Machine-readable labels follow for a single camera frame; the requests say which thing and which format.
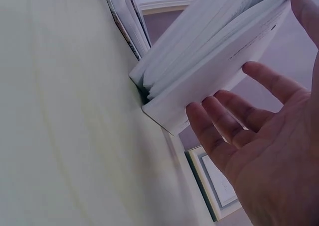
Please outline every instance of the finger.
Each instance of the finger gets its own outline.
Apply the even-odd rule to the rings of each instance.
[[[215,97],[244,126],[254,132],[259,132],[260,128],[274,115],[272,112],[253,107],[241,97],[229,91],[218,91]]]
[[[230,158],[237,152],[236,147],[224,141],[200,104],[191,103],[187,106],[186,113],[192,129],[207,155],[218,169],[225,173]]]
[[[294,80],[276,73],[261,63],[248,62],[243,66],[243,72],[267,88],[283,104],[297,92],[307,92]]]
[[[227,142],[241,148],[252,141],[255,134],[250,130],[244,130],[217,98],[207,97],[202,105]]]
[[[312,0],[291,0],[299,23],[319,48],[319,7]]]

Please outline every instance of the book spine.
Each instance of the book spine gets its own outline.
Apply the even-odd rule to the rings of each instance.
[[[113,4],[111,2],[111,0],[106,0],[106,2],[108,3],[108,6],[110,8],[110,11],[111,11],[111,14],[112,14],[112,17],[113,17],[113,20],[116,24],[116,26],[118,27],[118,29],[120,30],[121,34],[123,35],[124,39],[126,40],[126,42],[128,43],[129,47],[131,48],[131,50],[133,51],[135,57],[137,58],[138,61],[141,60],[141,57],[136,49],[136,47],[134,46],[134,44],[132,43],[129,35],[127,34],[125,28],[123,27],[118,15],[116,14],[115,10],[114,10],[114,7],[113,7]]]

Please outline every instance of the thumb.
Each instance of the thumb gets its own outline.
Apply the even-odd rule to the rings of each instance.
[[[319,48],[319,7],[312,0],[291,0],[291,3],[297,20]]]

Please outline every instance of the open book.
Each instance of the open book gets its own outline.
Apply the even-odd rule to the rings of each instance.
[[[143,111],[171,134],[188,126],[185,107],[232,89],[257,61],[290,9],[289,0],[195,0],[130,73]]]

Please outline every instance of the hand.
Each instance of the hand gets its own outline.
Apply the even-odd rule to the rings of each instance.
[[[292,9],[319,47],[319,8],[292,0]],[[272,113],[219,91],[187,107],[190,124],[254,225],[319,225],[319,56],[312,93],[260,63],[249,62],[243,71],[283,108]]]

